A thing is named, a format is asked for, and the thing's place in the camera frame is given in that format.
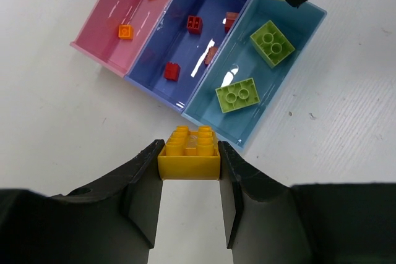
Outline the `yellow duplo brick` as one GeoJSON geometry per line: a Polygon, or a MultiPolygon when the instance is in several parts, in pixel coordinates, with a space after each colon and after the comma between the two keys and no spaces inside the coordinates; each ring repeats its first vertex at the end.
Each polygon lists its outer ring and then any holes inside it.
{"type": "Polygon", "coordinates": [[[218,180],[220,153],[216,133],[210,126],[190,130],[177,126],[158,158],[162,180],[218,180]]]}

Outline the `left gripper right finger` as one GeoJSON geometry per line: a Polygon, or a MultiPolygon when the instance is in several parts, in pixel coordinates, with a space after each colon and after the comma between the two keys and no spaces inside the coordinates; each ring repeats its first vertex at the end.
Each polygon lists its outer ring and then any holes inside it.
{"type": "Polygon", "coordinates": [[[234,263],[394,263],[395,184],[285,186],[227,142],[220,195],[234,263]]]}

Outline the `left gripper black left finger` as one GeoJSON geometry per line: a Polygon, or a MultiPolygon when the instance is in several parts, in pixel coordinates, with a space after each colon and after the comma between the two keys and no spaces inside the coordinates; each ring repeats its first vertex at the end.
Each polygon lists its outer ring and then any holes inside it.
{"type": "Polygon", "coordinates": [[[155,140],[67,195],[1,191],[2,263],[147,263],[163,182],[155,140]]]}

